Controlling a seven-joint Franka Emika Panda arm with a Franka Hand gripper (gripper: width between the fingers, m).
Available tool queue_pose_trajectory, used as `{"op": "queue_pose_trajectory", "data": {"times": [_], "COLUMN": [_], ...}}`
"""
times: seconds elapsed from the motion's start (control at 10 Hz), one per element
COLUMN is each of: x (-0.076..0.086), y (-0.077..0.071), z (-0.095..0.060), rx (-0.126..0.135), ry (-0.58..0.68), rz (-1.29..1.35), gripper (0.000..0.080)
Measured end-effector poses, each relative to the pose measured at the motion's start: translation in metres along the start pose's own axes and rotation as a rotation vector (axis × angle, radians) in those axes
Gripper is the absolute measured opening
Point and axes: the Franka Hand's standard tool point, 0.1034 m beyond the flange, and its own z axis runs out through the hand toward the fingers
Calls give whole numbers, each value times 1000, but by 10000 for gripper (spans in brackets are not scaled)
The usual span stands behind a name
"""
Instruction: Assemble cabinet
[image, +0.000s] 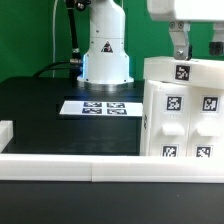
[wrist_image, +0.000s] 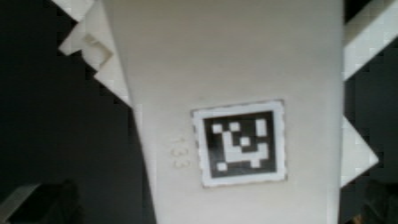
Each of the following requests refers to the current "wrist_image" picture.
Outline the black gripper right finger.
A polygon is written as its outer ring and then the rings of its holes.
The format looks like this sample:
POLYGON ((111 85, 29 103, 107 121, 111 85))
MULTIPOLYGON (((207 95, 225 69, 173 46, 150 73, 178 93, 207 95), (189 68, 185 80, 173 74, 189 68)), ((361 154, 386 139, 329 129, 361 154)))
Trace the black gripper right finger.
POLYGON ((398 224, 398 182, 360 177, 342 189, 338 224, 398 224))

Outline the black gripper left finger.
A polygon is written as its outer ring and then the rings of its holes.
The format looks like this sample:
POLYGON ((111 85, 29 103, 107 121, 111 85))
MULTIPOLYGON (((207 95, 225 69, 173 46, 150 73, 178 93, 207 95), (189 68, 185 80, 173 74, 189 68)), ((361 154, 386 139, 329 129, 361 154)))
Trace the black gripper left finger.
POLYGON ((15 189, 0 202, 0 224, 84 224, 79 186, 72 180, 15 189))

